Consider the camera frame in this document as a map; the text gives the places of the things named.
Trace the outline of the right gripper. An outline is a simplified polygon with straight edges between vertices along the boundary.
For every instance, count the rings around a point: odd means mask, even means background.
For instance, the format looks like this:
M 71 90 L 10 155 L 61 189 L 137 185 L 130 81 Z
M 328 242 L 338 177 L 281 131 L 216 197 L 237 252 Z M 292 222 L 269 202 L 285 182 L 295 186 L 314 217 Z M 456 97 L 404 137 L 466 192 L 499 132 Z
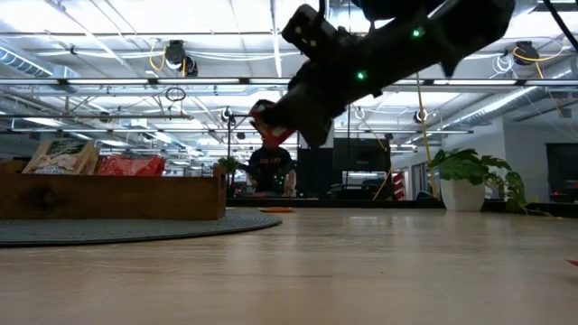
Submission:
M 288 100 L 260 100 L 265 124 L 298 131 L 311 147 L 326 143 L 345 106 L 410 75 L 415 66 L 401 57 L 423 39 L 421 26 L 385 26 L 361 37 L 336 30 L 339 47 L 302 65 L 288 84 Z

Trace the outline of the beige tea packet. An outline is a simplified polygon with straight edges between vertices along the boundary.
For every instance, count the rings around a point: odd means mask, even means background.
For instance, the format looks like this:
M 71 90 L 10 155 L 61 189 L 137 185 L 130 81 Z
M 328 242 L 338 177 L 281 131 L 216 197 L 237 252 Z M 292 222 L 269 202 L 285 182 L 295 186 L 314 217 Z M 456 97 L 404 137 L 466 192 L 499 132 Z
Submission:
M 99 149 L 92 140 L 60 138 L 44 141 L 23 173 L 90 175 L 96 168 L 98 157 Z

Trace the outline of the person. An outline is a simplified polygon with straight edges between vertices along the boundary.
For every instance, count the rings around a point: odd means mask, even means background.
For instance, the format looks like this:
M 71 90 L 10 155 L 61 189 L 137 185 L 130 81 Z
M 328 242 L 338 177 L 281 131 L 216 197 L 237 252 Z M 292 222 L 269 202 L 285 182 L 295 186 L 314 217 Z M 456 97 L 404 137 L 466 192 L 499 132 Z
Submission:
M 263 144 L 248 163 L 254 192 L 266 197 L 292 197 L 296 183 L 294 160 L 287 150 Z

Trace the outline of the black cabinet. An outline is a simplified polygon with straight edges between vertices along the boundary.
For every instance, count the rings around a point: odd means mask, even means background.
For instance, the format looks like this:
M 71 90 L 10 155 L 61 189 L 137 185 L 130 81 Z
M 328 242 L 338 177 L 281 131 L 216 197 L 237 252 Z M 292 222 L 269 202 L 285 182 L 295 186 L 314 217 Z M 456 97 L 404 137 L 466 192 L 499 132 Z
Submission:
M 333 168 L 333 149 L 298 149 L 296 189 L 298 197 L 323 198 L 331 185 L 341 182 Z

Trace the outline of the small green background plant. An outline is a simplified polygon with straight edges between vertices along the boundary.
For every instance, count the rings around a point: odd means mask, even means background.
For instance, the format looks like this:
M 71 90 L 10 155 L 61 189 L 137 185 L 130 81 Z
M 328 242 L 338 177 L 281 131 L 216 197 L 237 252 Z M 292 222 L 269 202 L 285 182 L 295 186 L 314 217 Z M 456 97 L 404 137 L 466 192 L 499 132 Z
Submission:
M 218 164 L 225 169 L 227 174 L 234 174 L 238 168 L 239 162 L 234 156 L 221 157 Z

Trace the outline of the black monitor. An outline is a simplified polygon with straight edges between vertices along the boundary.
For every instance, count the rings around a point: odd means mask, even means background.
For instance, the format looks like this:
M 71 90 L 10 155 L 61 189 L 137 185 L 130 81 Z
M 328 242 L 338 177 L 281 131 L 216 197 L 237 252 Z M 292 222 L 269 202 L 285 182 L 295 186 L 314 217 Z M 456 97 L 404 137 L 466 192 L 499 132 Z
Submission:
M 388 172 L 389 149 L 387 139 L 335 138 L 333 167 L 343 172 Z

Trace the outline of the red white striped object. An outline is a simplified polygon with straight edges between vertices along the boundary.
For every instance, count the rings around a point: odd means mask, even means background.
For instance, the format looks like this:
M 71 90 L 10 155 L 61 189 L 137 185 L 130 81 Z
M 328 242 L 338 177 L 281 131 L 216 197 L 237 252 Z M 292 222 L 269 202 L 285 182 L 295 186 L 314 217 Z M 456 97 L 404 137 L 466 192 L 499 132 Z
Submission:
M 406 181 L 402 172 L 395 174 L 392 177 L 393 182 L 393 198 L 395 200 L 406 199 Z

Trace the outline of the round grey mat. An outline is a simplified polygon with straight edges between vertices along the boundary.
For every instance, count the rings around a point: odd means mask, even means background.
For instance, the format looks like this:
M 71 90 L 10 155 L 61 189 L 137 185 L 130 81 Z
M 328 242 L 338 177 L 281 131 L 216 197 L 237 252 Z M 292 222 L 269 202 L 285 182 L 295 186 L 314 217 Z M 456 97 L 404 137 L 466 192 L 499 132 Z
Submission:
M 211 237 L 279 226 L 259 211 L 230 210 L 218 220 L 0 219 L 0 248 L 84 246 Z

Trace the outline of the wooden three-compartment tray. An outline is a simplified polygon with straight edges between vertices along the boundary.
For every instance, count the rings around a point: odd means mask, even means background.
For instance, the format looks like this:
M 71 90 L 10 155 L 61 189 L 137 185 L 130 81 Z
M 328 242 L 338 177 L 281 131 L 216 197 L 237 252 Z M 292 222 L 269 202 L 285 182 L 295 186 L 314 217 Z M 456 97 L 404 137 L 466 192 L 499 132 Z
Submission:
M 217 220 L 225 169 L 210 177 L 0 173 L 0 219 Z

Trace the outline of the green potted plant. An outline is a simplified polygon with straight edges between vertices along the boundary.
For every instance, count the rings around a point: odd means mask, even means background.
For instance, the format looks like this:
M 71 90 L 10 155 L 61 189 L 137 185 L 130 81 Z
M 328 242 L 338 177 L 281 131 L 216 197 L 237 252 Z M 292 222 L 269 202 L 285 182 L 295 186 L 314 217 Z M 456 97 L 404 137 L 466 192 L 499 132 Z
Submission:
M 507 212 L 546 215 L 528 207 L 525 184 L 504 159 L 471 148 L 440 149 L 428 166 L 439 172 L 443 204 L 450 211 L 481 211 L 486 189 L 492 188 Z

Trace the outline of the black aluminium table frame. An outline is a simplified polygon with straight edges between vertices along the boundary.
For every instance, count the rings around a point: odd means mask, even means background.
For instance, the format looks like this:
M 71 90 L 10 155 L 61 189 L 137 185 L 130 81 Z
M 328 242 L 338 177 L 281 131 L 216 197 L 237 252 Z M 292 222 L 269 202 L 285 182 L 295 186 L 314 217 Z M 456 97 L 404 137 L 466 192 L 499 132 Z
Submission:
M 309 200 L 283 198 L 229 198 L 234 208 L 312 208 L 312 209 L 444 209 L 439 200 Z M 527 214 L 540 217 L 578 218 L 578 204 L 529 203 Z

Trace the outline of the silver ventilation duct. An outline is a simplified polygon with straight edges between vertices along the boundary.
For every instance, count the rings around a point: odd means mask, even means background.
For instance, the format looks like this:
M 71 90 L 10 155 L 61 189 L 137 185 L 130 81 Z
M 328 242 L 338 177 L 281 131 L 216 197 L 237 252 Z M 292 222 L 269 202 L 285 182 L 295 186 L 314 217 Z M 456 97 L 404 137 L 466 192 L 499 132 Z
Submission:
M 536 102 L 548 96 L 547 91 L 551 87 L 578 86 L 578 68 L 560 68 L 554 70 L 554 75 L 550 79 L 525 80 L 525 84 L 509 93 L 493 95 L 475 103 L 472 107 L 467 108 L 465 113 L 452 120 L 446 121 L 441 125 L 442 130 L 449 130 L 458 125 L 476 125 L 486 122 L 496 116 L 501 116 L 517 108 L 529 105 L 530 102 Z
M 53 71 L 0 45 L 0 63 L 34 78 L 50 78 Z

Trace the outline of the dark wall screen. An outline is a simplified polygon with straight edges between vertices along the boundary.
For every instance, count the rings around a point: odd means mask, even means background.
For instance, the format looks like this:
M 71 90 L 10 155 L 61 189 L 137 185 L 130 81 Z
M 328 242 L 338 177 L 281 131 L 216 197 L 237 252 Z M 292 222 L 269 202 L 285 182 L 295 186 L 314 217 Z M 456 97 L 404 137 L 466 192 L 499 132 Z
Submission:
M 578 204 L 578 144 L 547 144 L 550 200 Z

